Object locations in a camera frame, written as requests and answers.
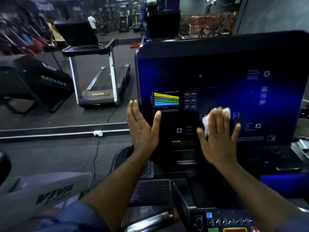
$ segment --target treadmill frame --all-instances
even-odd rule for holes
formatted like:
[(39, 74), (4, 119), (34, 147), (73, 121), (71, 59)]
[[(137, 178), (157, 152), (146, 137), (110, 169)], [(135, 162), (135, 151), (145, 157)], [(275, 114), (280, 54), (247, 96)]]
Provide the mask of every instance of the treadmill frame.
[[(114, 103), (115, 103), (115, 105), (119, 105), (119, 103), (120, 103), (120, 101), (119, 101), (119, 91), (118, 91), (118, 88), (117, 88), (117, 78), (116, 78), (116, 73), (115, 73), (116, 70), (115, 70), (115, 59), (114, 59), (114, 49), (113, 49), (113, 47), (110, 47), (110, 49), (109, 49), (108, 58), (109, 58), (109, 66), (110, 66), (110, 71), (111, 71)], [(70, 60), (70, 66), (71, 66), (71, 72), (72, 72), (72, 77), (73, 77), (75, 97), (76, 97), (77, 104), (78, 105), (86, 105), (86, 103), (85, 103), (86, 101), (94, 101), (94, 100), (98, 100), (98, 104), (103, 103), (103, 102), (100, 102), (100, 101), (103, 101), (102, 96), (97, 96), (95, 98), (93, 97), (93, 98), (90, 99), (90, 98), (87, 98), (87, 97), (82, 95), (82, 92), (81, 92), (81, 89), (80, 89), (80, 86), (79, 86), (79, 75), (78, 75), (78, 70), (77, 70), (77, 66), (76, 66), (75, 56), (70, 56), (69, 60)], [(100, 75), (103, 73), (103, 71), (106, 68), (107, 68), (106, 66), (101, 67), (101, 70), (96, 74), (94, 79), (91, 81), (91, 83), (87, 87), (87, 89), (86, 89), (87, 91), (91, 90), (93, 85), (96, 83), (96, 81), (99, 79)]]

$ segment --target hand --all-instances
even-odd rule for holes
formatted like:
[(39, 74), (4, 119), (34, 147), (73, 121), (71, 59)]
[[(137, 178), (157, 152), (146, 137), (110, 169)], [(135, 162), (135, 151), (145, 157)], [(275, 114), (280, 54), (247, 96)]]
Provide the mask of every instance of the hand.
[(144, 26), (145, 30), (147, 30), (147, 23), (146, 22), (143, 22), (143, 26)]
[(219, 171), (229, 165), (237, 164), (236, 142), (240, 131), (240, 124), (235, 126), (230, 137), (230, 118), (228, 113), (222, 113), (222, 107), (209, 114), (209, 137), (206, 140), (203, 129), (198, 128), (197, 134), (203, 154), (208, 162)]
[(152, 128), (139, 111), (136, 100), (129, 102), (127, 116), (134, 152), (149, 155), (149, 158), (158, 145), (161, 111), (156, 112)]

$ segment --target display panel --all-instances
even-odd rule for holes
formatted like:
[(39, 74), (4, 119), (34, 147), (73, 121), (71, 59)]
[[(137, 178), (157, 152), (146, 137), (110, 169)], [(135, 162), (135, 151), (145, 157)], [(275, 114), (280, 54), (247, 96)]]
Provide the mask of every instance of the display panel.
[(292, 140), (308, 69), (288, 49), (138, 61), (141, 111), (162, 111), (159, 146), (198, 145), (197, 127), (214, 107), (241, 123), (241, 145)]

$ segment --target logo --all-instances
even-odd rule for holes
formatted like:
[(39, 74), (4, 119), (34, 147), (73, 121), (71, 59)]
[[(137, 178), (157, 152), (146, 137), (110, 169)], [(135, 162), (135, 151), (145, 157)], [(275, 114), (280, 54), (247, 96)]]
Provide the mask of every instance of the logo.
[(59, 188), (53, 191), (49, 191), (46, 194), (43, 195), (39, 195), (36, 205), (39, 203), (42, 203), (44, 200), (46, 200), (44, 206), (48, 205), (48, 204), (52, 204), (55, 202), (58, 202), (62, 199), (65, 199), (67, 197), (69, 197), (69, 195), (71, 194), (71, 190), (73, 189), (73, 184), (63, 187), (63, 188)]
[(43, 64), (43, 66), (45, 67), (45, 68), (47, 68), (47, 69), (49, 69), (49, 70), (52, 70), (52, 71), (57, 71), (57, 69), (56, 68), (54, 68), (54, 67), (52, 67), (52, 66), (49, 66), (49, 65), (47, 65), (47, 64), (45, 64), (45, 63), (42, 63)]
[(54, 82), (54, 83), (66, 86), (66, 83), (63, 83), (61, 81), (55, 80), (55, 79), (47, 77), (47, 76), (41, 76), (41, 78), (44, 79), (44, 80), (48, 80), (48, 81), (51, 81), (51, 82)]

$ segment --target handlebar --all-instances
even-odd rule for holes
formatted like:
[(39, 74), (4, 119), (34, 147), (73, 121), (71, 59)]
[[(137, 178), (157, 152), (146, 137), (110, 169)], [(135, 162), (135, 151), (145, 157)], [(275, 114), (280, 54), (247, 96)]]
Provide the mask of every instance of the handlebar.
[(157, 231), (173, 225), (179, 220), (179, 216), (175, 208), (164, 211), (162, 213), (133, 222), (119, 230), (119, 232), (141, 232), (141, 231)]

